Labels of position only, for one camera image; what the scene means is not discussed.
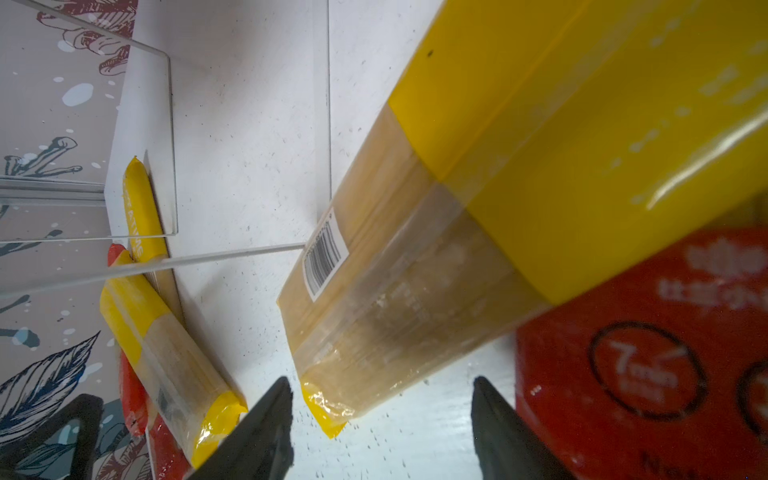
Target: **spaghetti package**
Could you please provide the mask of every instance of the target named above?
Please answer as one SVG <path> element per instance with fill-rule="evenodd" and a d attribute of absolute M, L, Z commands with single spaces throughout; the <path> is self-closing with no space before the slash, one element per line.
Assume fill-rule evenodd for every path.
<path fill-rule="evenodd" d="M 326 433 L 768 187 L 766 22 L 448 0 L 278 299 Z"/>
<path fill-rule="evenodd" d="M 107 264 L 111 266 L 124 250 L 125 247 L 119 243 L 110 245 L 107 251 Z M 118 388 L 123 406 L 125 427 L 134 437 L 141 437 L 147 429 L 149 416 L 147 411 L 147 391 L 141 385 L 141 381 L 136 376 L 136 372 L 134 372 L 122 349 L 120 350 L 120 360 L 118 363 Z"/>
<path fill-rule="evenodd" d="M 123 250 L 113 264 L 131 261 Z M 99 309 L 190 464 L 200 467 L 247 408 L 144 276 L 107 280 Z"/>
<path fill-rule="evenodd" d="M 123 174 L 123 204 L 128 232 L 131 236 L 131 255 L 139 263 L 159 262 L 168 258 L 168 247 L 161 237 L 163 227 L 157 214 L 152 185 L 138 158 L 134 157 Z M 173 270 L 158 270 L 144 275 L 163 299 L 174 316 L 184 324 L 184 314 L 176 288 Z"/>
<path fill-rule="evenodd" d="M 153 480 L 182 480 L 189 476 L 191 465 L 163 417 L 155 418 L 152 428 L 147 428 L 146 436 Z"/>

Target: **barcode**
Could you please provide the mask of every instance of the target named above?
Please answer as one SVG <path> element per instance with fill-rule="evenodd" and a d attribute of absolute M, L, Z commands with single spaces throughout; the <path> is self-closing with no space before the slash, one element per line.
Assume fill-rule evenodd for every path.
<path fill-rule="evenodd" d="M 339 224 L 331 210 L 312 246 L 304 255 L 304 281 L 312 301 L 317 300 L 348 255 L 349 251 L 339 231 Z"/>

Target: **painted leaf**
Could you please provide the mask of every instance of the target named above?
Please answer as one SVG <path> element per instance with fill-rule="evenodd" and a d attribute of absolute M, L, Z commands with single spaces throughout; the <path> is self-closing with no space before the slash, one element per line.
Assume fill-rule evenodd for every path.
<path fill-rule="evenodd" d="M 120 445 L 120 442 L 123 441 L 125 437 L 128 436 L 128 428 L 125 426 L 124 423 L 117 423 L 115 425 L 112 425 L 109 429 L 102 428 L 101 431 L 99 431 L 99 438 L 96 442 L 96 453 L 97 457 L 101 457 L 103 454 L 107 452 L 114 452 L 118 449 L 118 445 Z M 107 440 L 110 440 L 107 445 L 104 445 L 104 443 Z"/>
<path fill-rule="evenodd" d="M 78 385 L 97 337 L 32 363 L 0 386 L 0 448 L 58 410 Z"/>
<path fill-rule="evenodd" d="M 147 453 L 147 440 L 134 439 L 119 455 L 110 452 L 96 474 L 96 480 L 113 480 L 131 475 L 135 480 L 151 480 L 152 471 Z"/>
<path fill-rule="evenodd" d="M 39 476 L 76 444 L 46 443 L 37 447 L 27 458 L 16 465 L 16 471 L 24 475 Z"/>

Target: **circular logo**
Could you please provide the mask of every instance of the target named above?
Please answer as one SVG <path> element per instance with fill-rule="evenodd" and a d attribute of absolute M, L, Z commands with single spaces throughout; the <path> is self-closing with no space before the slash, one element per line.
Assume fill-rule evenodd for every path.
<path fill-rule="evenodd" d="M 754 363 L 739 378 L 737 401 L 746 426 L 768 445 L 768 360 Z"/>
<path fill-rule="evenodd" d="M 645 419 L 683 419 L 707 396 L 707 377 L 696 354 L 648 323 L 615 323 L 600 330 L 590 343 L 589 363 L 603 390 Z"/>

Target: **plastic wrap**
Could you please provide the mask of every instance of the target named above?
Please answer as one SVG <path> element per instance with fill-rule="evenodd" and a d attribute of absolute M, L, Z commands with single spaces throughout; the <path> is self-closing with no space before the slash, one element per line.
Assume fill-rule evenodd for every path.
<path fill-rule="evenodd" d="M 120 400 L 123 406 L 125 427 L 134 437 L 141 437 L 147 429 L 147 392 L 128 362 L 125 353 L 120 352 Z"/>
<path fill-rule="evenodd" d="M 579 478 L 768 475 L 764 198 L 518 331 L 518 413 Z"/>
<path fill-rule="evenodd" d="M 147 451 L 152 463 L 153 480 L 182 480 L 192 470 L 163 417 L 154 420 L 147 429 Z"/>
<path fill-rule="evenodd" d="M 131 238 L 131 255 L 139 263 L 157 262 L 168 258 L 168 247 L 165 244 L 163 227 L 157 214 L 152 185 L 138 158 L 134 157 L 123 174 L 123 203 L 125 220 Z M 158 270 L 144 275 L 152 287 L 163 299 L 174 316 L 184 324 L 184 313 L 176 288 L 176 277 L 173 270 Z"/>
<path fill-rule="evenodd" d="M 124 251 L 115 264 L 130 261 Z M 184 454 L 199 467 L 247 408 L 143 276 L 107 280 L 100 309 Z"/>
<path fill-rule="evenodd" d="M 448 0 L 278 300 L 326 433 L 768 187 L 767 9 Z"/>

